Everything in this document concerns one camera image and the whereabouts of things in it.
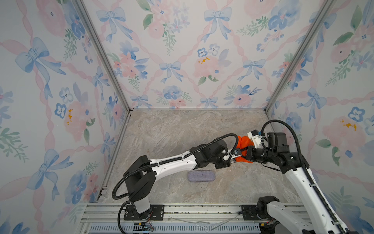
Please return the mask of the orange microfiber cloth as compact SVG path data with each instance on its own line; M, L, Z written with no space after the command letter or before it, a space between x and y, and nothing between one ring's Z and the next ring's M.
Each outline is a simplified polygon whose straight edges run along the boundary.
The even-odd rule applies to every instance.
M252 164L253 162L246 160L245 157L247 154L248 147L254 146L253 141L249 139L248 136L238 136L238 139L239 139L239 142L238 142L237 148L241 150L241 156L236 157L234 162L244 162L244 163Z

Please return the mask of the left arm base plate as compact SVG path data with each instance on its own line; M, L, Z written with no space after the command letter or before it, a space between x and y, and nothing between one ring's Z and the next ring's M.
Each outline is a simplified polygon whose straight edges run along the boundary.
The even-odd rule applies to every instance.
M134 205L127 205L123 219L126 221L162 221L164 218L164 205L152 205L143 213L139 213Z

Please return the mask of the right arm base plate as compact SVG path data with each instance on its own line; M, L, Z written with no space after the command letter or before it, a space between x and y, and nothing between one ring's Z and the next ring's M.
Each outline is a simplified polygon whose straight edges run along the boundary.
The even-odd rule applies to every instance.
M264 205L241 205L239 214L246 221L270 221L273 219Z

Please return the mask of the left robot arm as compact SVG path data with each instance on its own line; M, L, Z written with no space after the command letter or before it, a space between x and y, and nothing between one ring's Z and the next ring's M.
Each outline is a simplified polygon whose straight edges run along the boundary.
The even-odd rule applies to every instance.
M205 168L210 164L221 169L231 165L231 160L240 152L237 148L229 149L223 139L216 139L208 144L192 147L188 151L173 157L150 160L147 156L139 157L124 173L129 200L137 213L151 209L149 195L155 182L184 171Z

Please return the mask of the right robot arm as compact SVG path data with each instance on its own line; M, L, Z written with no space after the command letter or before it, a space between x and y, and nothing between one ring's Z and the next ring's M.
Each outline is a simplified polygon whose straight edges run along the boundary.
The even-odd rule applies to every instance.
M271 224L262 226L264 231L273 232L278 223L292 234L350 234L352 230L337 215L317 185L309 165L303 155L291 152L287 137L282 132L268 133L262 137L257 131L239 137L241 150L237 161L246 160L262 165L272 163L291 182L306 209L310 224L293 214L275 196L258 199L257 206L245 210L244 214L270 220Z

